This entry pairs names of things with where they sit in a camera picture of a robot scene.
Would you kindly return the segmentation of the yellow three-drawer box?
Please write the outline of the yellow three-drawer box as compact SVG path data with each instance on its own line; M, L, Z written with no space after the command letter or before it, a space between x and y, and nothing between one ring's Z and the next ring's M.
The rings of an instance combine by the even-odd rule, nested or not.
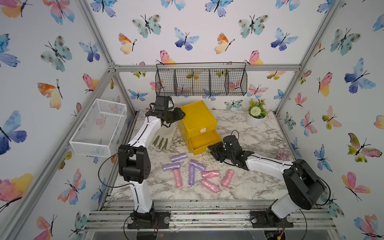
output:
M186 115L179 121L179 130L195 156L222 141L217 133L217 120L203 101L182 106L181 110Z

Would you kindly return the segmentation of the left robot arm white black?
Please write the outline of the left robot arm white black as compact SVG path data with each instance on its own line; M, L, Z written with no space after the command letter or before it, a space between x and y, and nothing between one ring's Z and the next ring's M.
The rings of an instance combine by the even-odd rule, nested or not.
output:
M135 203L128 227L151 228L157 223L154 203L150 197L147 178L151 173L148 147L161 127L169 128L186 114L180 108L161 107L146 113L143 125L126 145L118 150L119 175L130 187Z

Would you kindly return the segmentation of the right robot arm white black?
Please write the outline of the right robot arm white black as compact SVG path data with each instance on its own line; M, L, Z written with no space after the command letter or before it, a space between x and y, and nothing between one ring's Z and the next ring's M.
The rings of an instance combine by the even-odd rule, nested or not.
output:
M277 199L265 211L270 225L282 222L297 210L311 210L326 190L325 182L314 173L302 159L291 163L262 157L255 152L245 151L234 135L224 137L222 142L208 147L211 155L220 163L226 160L231 165L246 171L255 171L278 178L285 182L288 193Z

